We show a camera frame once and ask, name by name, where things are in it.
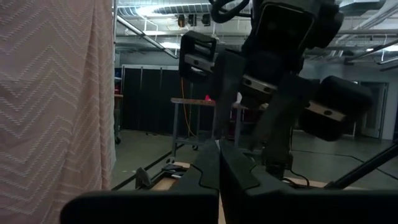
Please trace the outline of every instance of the ceiling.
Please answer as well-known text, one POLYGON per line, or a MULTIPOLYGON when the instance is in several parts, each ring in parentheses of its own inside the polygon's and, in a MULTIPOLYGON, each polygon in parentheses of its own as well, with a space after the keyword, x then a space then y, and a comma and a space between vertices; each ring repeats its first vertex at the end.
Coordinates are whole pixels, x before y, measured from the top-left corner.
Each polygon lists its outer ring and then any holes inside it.
MULTIPOLYGON (((240 1, 226 5, 235 7, 240 1)), ((359 35, 338 35, 326 50, 312 50, 308 54, 314 60, 329 60, 365 52, 374 46, 397 40, 398 29, 397 0, 337 0, 340 10, 345 14, 341 27, 344 34, 356 32, 359 35)), ((243 12, 249 13, 251 4, 243 12)), ((211 21, 209 26, 202 23, 203 15, 208 14, 211 4, 208 0, 119 0, 118 15, 146 35, 171 50, 178 50, 181 36, 188 30, 212 35, 218 39, 218 48, 239 49, 251 30, 248 18, 235 17, 224 24, 211 21), (177 24, 177 17, 184 15, 186 26, 177 24), (196 25, 188 24, 188 16, 196 17, 196 25)), ((117 26, 117 51, 157 50, 152 44, 135 35, 125 26, 117 26)), ((395 51, 383 51, 372 54, 372 60, 395 57, 395 51)))

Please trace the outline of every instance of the black metal rod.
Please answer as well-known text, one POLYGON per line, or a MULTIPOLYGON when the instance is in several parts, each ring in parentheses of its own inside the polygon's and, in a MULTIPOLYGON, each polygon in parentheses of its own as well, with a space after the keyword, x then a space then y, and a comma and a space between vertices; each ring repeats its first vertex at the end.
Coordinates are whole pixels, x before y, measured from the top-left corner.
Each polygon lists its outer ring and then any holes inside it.
POLYGON ((380 72, 386 72, 386 71, 393 70, 393 69, 396 69, 396 68, 398 68, 398 65, 394 65, 394 66, 391 66, 391 67, 388 67, 388 68, 382 68, 382 69, 380 69, 380 72))
POLYGON ((365 53, 362 53, 362 54, 359 54, 359 55, 355 55, 354 57, 346 57, 346 62, 352 62, 353 60, 356 60, 356 59, 359 59, 359 58, 363 58, 365 56, 368 56, 368 55, 371 55, 373 53, 376 53, 379 50, 386 49, 386 48, 388 48, 390 46, 393 46, 395 44, 398 44, 398 40, 394 40, 394 41, 386 43, 384 45, 377 46, 377 47, 373 48, 373 50, 370 50, 369 52, 365 52, 365 53))
POLYGON ((398 143, 394 143, 392 146, 388 147, 384 151, 372 157, 370 160, 364 162, 357 168, 353 169, 342 178, 330 182, 324 188, 325 189, 344 189, 351 184, 358 181, 360 178, 368 175, 370 172, 376 170, 379 166, 385 164, 386 162, 398 156, 398 143))
MULTIPOLYGON (((169 157, 169 155, 171 155, 172 152, 168 152, 166 154, 164 154, 163 156, 161 156, 160 158, 158 158, 157 160, 155 160, 154 162, 152 162, 151 164, 149 164, 148 166, 146 166, 144 168, 145 171, 149 170, 150 168, 156 166, 156 164, 162 162, 162 160, 166 159, 167 157, 169 157)), ((136 179, 136 175, 132 175, 131 177, 129 177, 127 180, 121 182, 120 184, 118 184, 117 186, 115 186, 114 188, 112 188, 112 190, 119 190, 122 187, 126 186, 127 184, 129 184, 130 182, 132 182, 133 180, 136 179)))

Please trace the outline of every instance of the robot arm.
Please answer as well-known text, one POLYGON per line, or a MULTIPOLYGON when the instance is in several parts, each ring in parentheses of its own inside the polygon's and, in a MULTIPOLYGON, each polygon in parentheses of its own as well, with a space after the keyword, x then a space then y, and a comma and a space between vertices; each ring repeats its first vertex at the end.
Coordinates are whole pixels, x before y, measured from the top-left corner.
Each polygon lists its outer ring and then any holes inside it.
MULTIPOLYGON (((215 22, 248 16, 239 12, 249 1, 224 14, 220 14, 222 6, 230 0, 210 2, 215 22)), ((190 31, 181 40, 179 70, 191 82, 210 82, 210 98, 216 101, 217 139, 223 137, 238 91, 247 108, 269 104, 256 124, 249 149, 265 141, 263 163, 281 179, 292 166, 290 138, 297 121, 304 131, 335 141, 370 109, 372 98, 369 90, 337 77, 328 77, 319 85, 298 76, 304 51, 327 47, 343 23, 334 1, 253 0, 252 4, 253 27, 241 52, 227 49, 215 59, 216 40, 190 31)))

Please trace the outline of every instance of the black cable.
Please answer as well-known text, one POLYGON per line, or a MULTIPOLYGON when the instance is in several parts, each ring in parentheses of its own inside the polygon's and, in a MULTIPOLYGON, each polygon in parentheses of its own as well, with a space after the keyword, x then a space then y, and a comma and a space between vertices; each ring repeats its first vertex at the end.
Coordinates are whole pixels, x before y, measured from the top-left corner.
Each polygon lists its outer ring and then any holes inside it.
MULTIPOLYGON (((323 155, 329 155, 329 156, 349 157, 349 158, 355 159, 356 161, 361 162, 361 163, 364 163, 364 162, 365 162, 365 161, 363 161, 362 159, 358 159, 357 157, 349 156, 349 155, 344 155, 344 154, 335 154, 335 153, 327 153, 327 152, 313 152, 313 151, 297 150, 297 149, 295 149, 295 150, 293 150, 293 151, 295 151, 295 152, 306 152, 306 153, 312 153, 312 154, 323 154, 323 155)), ((392 175, 392 174, 389 174, 388 172, 386 172, 386 171, 384 171, 384 170, 382 170, 382 169, 380 169, 380 168, 377 168, 376 170, 379 171, 379 172, 381 172, 382 174, 384 174, 384 175, 386 175, 386 176, 388 176, 388 177, 394 179, 394 180, 398 180, 398 177, 396 177, 396 176, 394 176, 394 175, 392 175)))
MULTIPOLYGON (((290 128, 290 150, 291 150, 291 151, 293 150, 293 149, 292 149, 292 145, 293 145, 293 127, 290 128)), ((297 177, 303 178, 303 179, 306 181, 306 183, 307 183, 307 187, 310 187, 310 181, 309 181, 305 176, 303 176, 303 175, 301 175, 301 174, 298 174, 298 173, 294 172, 293 169, 290 169, 289 171, 290 171, 292 174, 296 175, 297 177)))
POLYGON ((307 183, 307 187, 310 187, 310 181, 309 181, 306 177, 304 177, 304 176, 301 175, 301 174, 298 174, 298 173, 294 172, 292 169, 289 170, 289 171, 290 171, 292 174, 296 175, 297 177, 303 178, 303 179, 306 181, 306 183, 307 183))
POLYGON ((250 0, 243 0, 236 7, 231 10, 223 8, 227 3, 233 0, 209 0, 211 4, 211 18, 217 23, 224 23, 230 21, 235 16, 251 18, 251 14, 242 13, 241 11, 250 3, 250 0))

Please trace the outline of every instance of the concrete floor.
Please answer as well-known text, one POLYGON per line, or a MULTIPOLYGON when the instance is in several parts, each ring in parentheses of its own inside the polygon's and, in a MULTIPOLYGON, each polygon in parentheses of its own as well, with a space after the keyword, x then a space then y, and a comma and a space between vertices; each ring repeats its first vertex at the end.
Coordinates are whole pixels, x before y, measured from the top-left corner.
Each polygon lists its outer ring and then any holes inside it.
MULTIPOLYGON (((121 131, 121 144, 116 146, 116 165, 113 169, 112 187, 132 176, 138 167, 145 167, 171 150, 170 136, 146 135, 136 131, 121 131)), ((390 141, 375 139, 340 139, 337 142, 325 142, 305 133, 295 133, 293 138, 293 170, 310 180, 329 182, 336 180, 351 169, 384 150, 390 141)), ((177 152, 176 161, 193 162, 198 151, 184 146, 177 152)), ((165 160, 153 167, 150 175, 158 172, 165 160)), ((294 177, 289 171, 286 176, 294 177)), ((365 176, 355 187, 366 189, 398 189, 398 158, 395 158, 365 176)), ((134 189, 134 182, 122 190, 134 189)))

